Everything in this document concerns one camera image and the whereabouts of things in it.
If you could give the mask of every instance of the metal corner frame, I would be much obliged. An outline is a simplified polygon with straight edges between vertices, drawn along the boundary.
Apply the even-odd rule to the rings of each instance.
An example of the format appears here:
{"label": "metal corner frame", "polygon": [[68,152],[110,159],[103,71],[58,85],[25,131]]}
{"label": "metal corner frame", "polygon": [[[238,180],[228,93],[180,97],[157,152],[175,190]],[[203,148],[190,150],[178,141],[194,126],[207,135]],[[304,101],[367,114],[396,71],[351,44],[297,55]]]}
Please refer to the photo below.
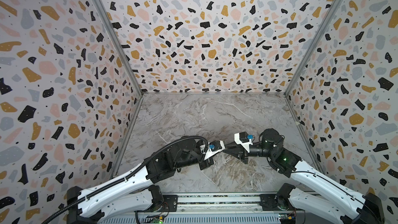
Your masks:
{"label": "metal corner frame", "polygon": [[[289,108],[289,111],[290,111],[290,113],[291,113],[293,119],[295,120],[295,122],[299,122],[299,119],[298,119],[298,117],[296,116],[296,114],[295,114],[295,112],[294,112],[294,110],[293,110],[293,106],[291,105],[289,99],[287,99],[287,98],[285,97],[285,101],[286,101],[287,107]],[[322,172],[323,174],[325,174],[325,171],[322,169],[321,163],[316,159],[315,152],[314,152],[314,150],[313,150],[313,148],[312,148],[312,146],[311,146],[311,144],[310,144],[310,142],[309,142],[307,136],[305,135],[304,128],[302,127],[301,124],[298,124],[298,125],[297,125],[297,129],[298,129],[298,131],[300,132],[300,136],[301,136],[301,138],[302,138],[302,140],[303,140],[303,142],[304,142],[304,144],[305,144],[305,147],[307,148],[308,154],[310,154],[311,160],[312,160],[312,162],[314,163],[315,168],[316,168],[318,171],[320,171],[320,172]]]}
{"label": "metal corner frame", "polygon": [[300,74],[302,73],[302,71],[304,70],[308,61],[310,60],[319,41],[321,40],[324,33],[326,32],[326,29],[331,24],[332,18],[335,15],[336,11],[340,8],[340,5],[342,2],[343,2],[343,0],[333,0],[329,11],[326,13],[326,16],[323,19],[318,31],[315,33],[315,36],[312,39],[310,46],[308,47],[307,51],[305,52],[303,59],[301,60],[300,64],[298,65],[296,72],[294,73],[292,79],[290,80],[290,82],[286,88],[285,95],[289,95],[290,92],[292,91],[293,87],[295,86],[296,82],[298,81],[298,79],[300,77]]}
{"label": "metal corner frame", "polygon": [[122,143],[122,146],[120,147],[120,151],[117,154],[117,157],[115,159],[115,162],[114,162],[115,166],[113,167],[113,169],[111,171],[111,178],[117,176],[117,173],[119,171],[119,167],[120,167],[120,165],[122,163],[122,159],[123,159],[124,153],[126,151],[127,143],[129,142],[129,139],[130,139],[132,130],[134,128],[135,122],[137,120],[138,112],[140,111],[140,108],[141,108],[143,100],[144,100],[144,97],[141,97],[140,100],[138,101],[138,103],[135,105],[136,109],[134,110],[134,114],[133,114],[132,119],[130,121],[130,125],[129,125],[129,128],[127,129],[126,135],[123,137],[123,143]]}
{"label": "metal corner frame", "polygon": [[142,90],[135,78],[135,75],[134,75],[134,72],[132,71],[130,63],[127,61],[126,54],[124,53],[124,51],[122,49],[119,39],[116,36],[116,33],[113,31],[112,23],[106,14],[106,10],[104,8],[104,5],[102,4],[102,0],[92,0],[92,3],[94,5],[94,7],[97,9],[99,18],[101,19],[101,21],[105,27],[105,30],[109,35],[110,40],[113,42],[113,44],[115,46],[117,55],[120,57],[123,67],[125,68],[126,73],[127,73],[128,77],[130,78],[134,89],[136,90],[138,96],[141,98]]}

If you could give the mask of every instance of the enclosure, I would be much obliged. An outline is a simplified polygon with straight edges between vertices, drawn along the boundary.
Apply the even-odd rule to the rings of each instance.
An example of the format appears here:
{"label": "enclosure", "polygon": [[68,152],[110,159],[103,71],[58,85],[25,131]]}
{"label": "enclosure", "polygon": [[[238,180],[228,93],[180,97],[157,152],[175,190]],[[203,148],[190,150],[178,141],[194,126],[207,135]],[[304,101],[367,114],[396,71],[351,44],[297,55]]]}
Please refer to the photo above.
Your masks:
{"label": "enclosure", "polygon": [[[398,221],[397,0],[0,0],[0,222],[40,223],[171,141],[266,128]],[[162,192],[268,192],[264,158]],[[66,214],[53,223],[64,223]]]}

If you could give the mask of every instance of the terrazzo pattern wall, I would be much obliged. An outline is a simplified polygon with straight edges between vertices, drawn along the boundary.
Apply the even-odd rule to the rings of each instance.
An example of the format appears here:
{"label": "terrazzo pattern wall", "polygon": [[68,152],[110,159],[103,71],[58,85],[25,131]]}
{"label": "terrazzo pattern wall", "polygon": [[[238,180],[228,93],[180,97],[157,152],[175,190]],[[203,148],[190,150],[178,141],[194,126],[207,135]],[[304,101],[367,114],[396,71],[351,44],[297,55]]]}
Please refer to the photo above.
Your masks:
{"label": "terrazzo pattern wall", "polygon": [[0,222],[41,223],[109,179],[137,98],[91,0],[0,0],[0,39]]}
{"label": "terrazzo pattern wall", "polygon": [[283,92],[333,0],[103,0],[144,92]]}
{"label": "terrazzo pattern wall", "polygon": [[389,224],[398,221],[397,23],[397,0],[344,0],[288,96],[327,175],[377,195]]}

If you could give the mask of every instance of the gray marble surface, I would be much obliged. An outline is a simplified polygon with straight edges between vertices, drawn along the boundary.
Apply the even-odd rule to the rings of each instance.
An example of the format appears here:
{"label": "gray marble surface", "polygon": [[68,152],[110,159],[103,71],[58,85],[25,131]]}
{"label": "gray marble surface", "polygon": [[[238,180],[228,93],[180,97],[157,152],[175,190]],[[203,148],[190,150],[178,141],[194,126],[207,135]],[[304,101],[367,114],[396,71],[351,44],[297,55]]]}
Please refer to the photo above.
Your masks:
{"label": "gray marble surface", "polygon": [[[223,140],[227,144],[234,141],[234,133],[246,131],[257,139],[266,128],[284,135],[284,147],[312,164],[280,95],[146,94],[118,174],[184,135],[200,135],[209,142]],[[157,185],[162,192],[271,192],[278,191],[283,183],[298,185],[274,171],[266,158],[250,157],[245,165],[221,153],[214,156],[214,161],[215,165],[203,171],[198,165],[184,167]]]}

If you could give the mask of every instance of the black cable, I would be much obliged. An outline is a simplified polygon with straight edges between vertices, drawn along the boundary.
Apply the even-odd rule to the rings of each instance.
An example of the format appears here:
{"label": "black cable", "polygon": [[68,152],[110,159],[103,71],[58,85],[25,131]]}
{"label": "black cable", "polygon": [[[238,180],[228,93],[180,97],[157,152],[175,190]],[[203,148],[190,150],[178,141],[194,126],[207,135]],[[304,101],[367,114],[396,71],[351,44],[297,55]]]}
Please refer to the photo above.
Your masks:
{"label": "black cable", "polygon": [[164,217],[164,218],[166,218],[169,215],[169,213],[170,213],[170,207],[169,207],[169,204],[167,202],[164,202],[164,203],[167,204],[167,215]]}
{"label": "black cable", "polygon": [[304,221],[301,224],[305,223],[305,210],[304,210]]}
{"label": "black cable", "polygon": [[373,212],[368,206],[366,206],[365,203],[361,202],[361,201],[358,200],[356,197],[350,195],[350,194],[347,193],[345,190],[343,190],[342,188],[338,187],[336,184],[332,183],[331,181],[327,180],[326,178],[321,177],[321,176],[315,174],[314,172],[292,172],[292,173],[309,173],[309,174],[313,174],[313,175],[315,175],[315,176],[317,176],[317,177],[322,178],[322,179],[325,180],[326,182],[332,184],[334,187],[336,187],[336,188],[338,188],[339,190],[341,190],[342,192],[344,192],[346,195],[350,196],[352,199],[354,199],[354,200],[356,200],[357,202],[361,203],[364,207],[366,207],[367,209],[369,209],[369,211],[372,212],[372,214],[373,214],[374,217],[376,217],[375,212]]}
{"label": "black cable", "polygon": [[[86,199],[90,199],[91,197],[95,196],[96,194],[101,193],[102,191],[105,191],[105,190],[107,190],[107,189],[109,189],[109,188],[111,188],[111,187],[113,187],[113,186],[115,186],[115,185],[117,185],[117,184],[119,184],[119,183],[121,183],[121,182],[125,182],[126,180],[132,178],[133,176],[135,176],[135,174],[136,174],[138,171],[140,171],[143,167],[145,167],[154,157],[156,157],[157,155],[159,155],[159,153],[161,153],[161,152],[163,152],[163,151],[169,149],[171,146],[173,146],[174,144],[176,144],[176,143],[178,143],[178,142],[185,141],[185,140],[192,139],[192,138],[193,138],[193,139],[199,139],[199,140],[203,141],[203,142],[205,143],[205,149],[204,149],[205,151],[207,151],[207,150],[209,149],[209,142],[207,141],[206,138],[204,138],[204,137],[202,137],[202,136],[186,136],[186,137],[177,139],[177,140],[175,140],[175,141],[173,141],[173,142],[171,142],[171,143],[168,143],[167,145],[163,146],[162,148],[160,148],[159,150],[157,150],[156,152],[154,152],[150,157],[146,158],[146,159],[142,162],[142,164],[140,164],[139,167],[137,167],[133,172],[131,172],[130,174],[128,174],[126,177],[121,178],[121,179],[119,179],[119,180],[116,180],[116,181],[114,181],[114,182],[112,182],[112,183],[110,183],[110,184],[108,184],[108,185],[105,185],[104,187],[101,187],[101,188],[97,189],[96,191],[93,191],[92,193],[88,194],[87,196],[82,197],[82,198],[80,198],[79,200],[74,201],[74,202],[68,204],[67,206],[63,207],[62,209],[58,210],[57,212],[55,212],[54,214],[52,214],[50,217],[48,217],[45,221],[42,222],[42,224],[48,224],[48,223],[50,223],[50,221],[54,220],[55,217],[57,217],[58,215],[62,214],[62,213],[65,212],[65,211],[71,209],[71,208],[74,207],[75,205],[77,205],[77,204],[79,204],[79,203],[82,203],[82,202],[84,202]],[[202,161],[204,160],[204,158],[205,158],[205,155],[203,154],[203,155],[202,155],[202,159],[201,159],[200,162],[202,162]]]}
{"label": "black cable", "polygon": [[137,224],[141,224],[140,220],[138,219],[138,211],[135,211],[135,221],[137,222]]}

